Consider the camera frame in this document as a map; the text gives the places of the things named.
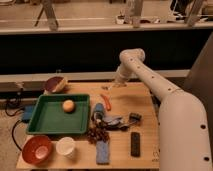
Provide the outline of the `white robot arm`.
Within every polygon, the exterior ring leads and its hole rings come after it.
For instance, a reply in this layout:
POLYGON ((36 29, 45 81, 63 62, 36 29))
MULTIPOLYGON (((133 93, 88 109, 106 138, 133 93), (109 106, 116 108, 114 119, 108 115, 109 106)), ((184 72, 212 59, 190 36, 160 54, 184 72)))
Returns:
POLYGON ((213 171, 207 112, 193 94, 147 67, 143 49, 119 54, 114 86, 135 74, 161 102, 159 107, 159 171, 213 171))

